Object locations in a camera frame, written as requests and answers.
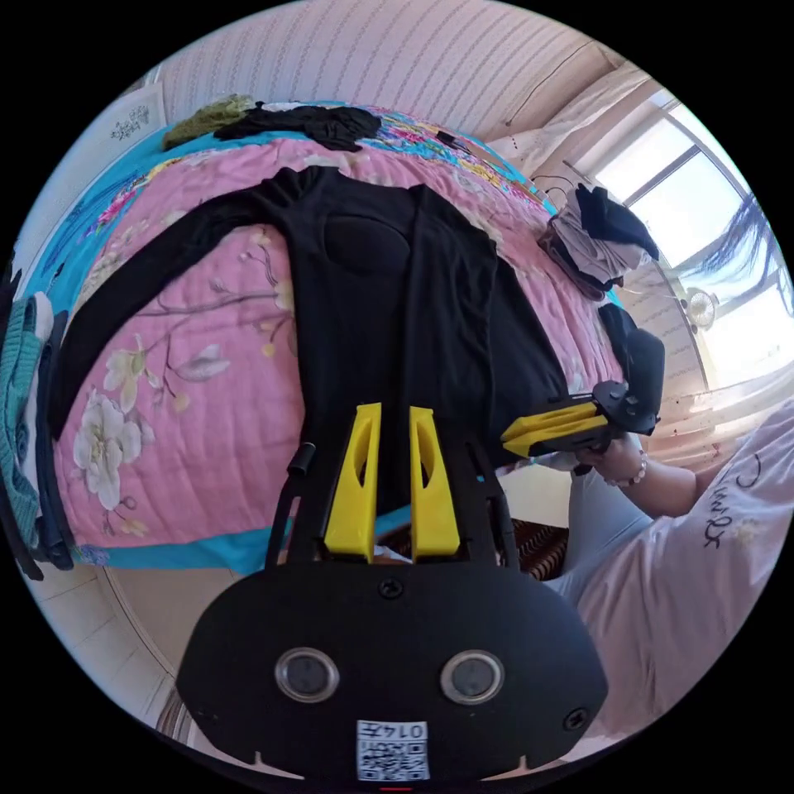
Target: qr code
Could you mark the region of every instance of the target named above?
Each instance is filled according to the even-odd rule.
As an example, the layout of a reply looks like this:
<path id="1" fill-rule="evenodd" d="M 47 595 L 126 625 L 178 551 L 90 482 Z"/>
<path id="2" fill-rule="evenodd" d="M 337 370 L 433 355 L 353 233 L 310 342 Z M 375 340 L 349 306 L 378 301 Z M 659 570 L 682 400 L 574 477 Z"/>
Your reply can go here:
<path id="1" fill-rule="evenodd" d="M 425 722 L 368 722 L 357 730 L 358 779 L 373 782 L 429 780 Z"/>

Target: pink quilt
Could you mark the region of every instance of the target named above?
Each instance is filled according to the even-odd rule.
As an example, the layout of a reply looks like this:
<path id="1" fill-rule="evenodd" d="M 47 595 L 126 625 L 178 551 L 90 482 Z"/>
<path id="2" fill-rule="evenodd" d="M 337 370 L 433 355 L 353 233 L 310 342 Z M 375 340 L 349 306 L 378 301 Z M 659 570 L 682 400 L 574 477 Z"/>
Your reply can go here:
<path id="1" fill-rule="evenodd" d="M 312 141 L 191 155 L 147 185 L 84 282 L 75 310 L 177 218 L 288 166 L 425 183 L 496 242 L 547 329 L 572 393 L 621 379 L 596 314 L 535 242 L 546 213 L 476 173 L 372 147 Z M 55 445 L 78 545 L 191 543 L 270 526 L 303 401 L 289 257 L 272 227 L 237 229 L 109 342 Z"/>

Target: sheer curtain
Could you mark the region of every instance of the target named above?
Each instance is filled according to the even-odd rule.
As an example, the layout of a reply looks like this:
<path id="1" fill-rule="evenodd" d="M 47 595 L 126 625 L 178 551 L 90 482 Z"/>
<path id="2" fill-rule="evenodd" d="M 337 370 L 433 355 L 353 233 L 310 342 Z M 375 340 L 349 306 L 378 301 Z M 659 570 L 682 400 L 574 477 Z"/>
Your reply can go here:
<path id="1" fill-rule="evenodd" d="M 726 462 L 741 439 L 788 399 L 794 399 L 794 362 L 725 389 L 668 396 L 661 422 L 643 445 L 656 461 L 700 471 Z"/>
<path id="2" fill-rule="evenodd" d="M 487 144 L 522 174 L 531 177 L 568 137 L 588 127 L 650 80 L 648 74 L 624 61 L 588 86 L 540 129 L 517 132 Z"/>

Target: person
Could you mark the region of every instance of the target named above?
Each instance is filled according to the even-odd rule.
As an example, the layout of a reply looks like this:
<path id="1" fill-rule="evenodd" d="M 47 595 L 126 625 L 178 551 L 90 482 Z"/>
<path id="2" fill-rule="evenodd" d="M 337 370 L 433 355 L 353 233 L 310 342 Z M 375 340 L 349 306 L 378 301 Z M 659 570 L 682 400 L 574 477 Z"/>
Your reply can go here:
<path id="1" fill-rule="evenodd" d="M 749 249 L 745 261 L 739 254 Z M 731 274 L 777 240 L 750 194 L 700 268 Z M 588 737 L 631 735 L 708 672 L 754 607 L 794 515 L 794 395 L 725 464 L 648 459 L 636 436 L 577 454 L 562 573 L 546 584 L 590 631 L 610 692 Z"/>

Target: striped wallpaper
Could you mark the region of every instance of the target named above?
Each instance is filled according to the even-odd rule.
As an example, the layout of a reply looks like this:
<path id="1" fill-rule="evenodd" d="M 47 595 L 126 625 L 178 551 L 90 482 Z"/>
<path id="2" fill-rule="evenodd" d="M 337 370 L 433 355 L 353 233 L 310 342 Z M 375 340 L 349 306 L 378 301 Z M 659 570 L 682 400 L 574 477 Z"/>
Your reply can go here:
<path id="1" fill-rule="evenodd" d="M 169 122 L 215 98 L 334 99 L 493 140 L 542 126 L 621 58 L 490 0 L 303 0 L 216 31 L 157 70 Z"/>

